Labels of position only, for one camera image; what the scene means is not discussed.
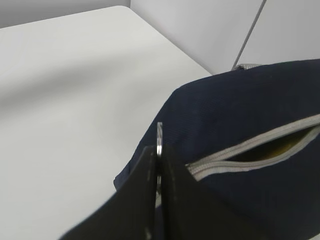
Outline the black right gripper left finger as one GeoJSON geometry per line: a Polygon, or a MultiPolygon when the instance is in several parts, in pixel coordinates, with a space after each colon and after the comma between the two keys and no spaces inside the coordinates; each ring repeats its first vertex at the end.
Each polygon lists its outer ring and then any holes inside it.
{"type": "Polygon", "coordinates": [[[145,147],[122,187],[61,239],[152,240],[157,188],[156,165],[156,147],[145,147]]]}

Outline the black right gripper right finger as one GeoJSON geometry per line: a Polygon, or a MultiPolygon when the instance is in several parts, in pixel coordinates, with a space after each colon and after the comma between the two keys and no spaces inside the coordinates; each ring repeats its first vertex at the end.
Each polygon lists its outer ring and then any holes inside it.
{"type": "Polygon", "coordinates": [[[165,145],[160,157],[166,240],[253,240],[255,228],[200,185],[165,145]]]}

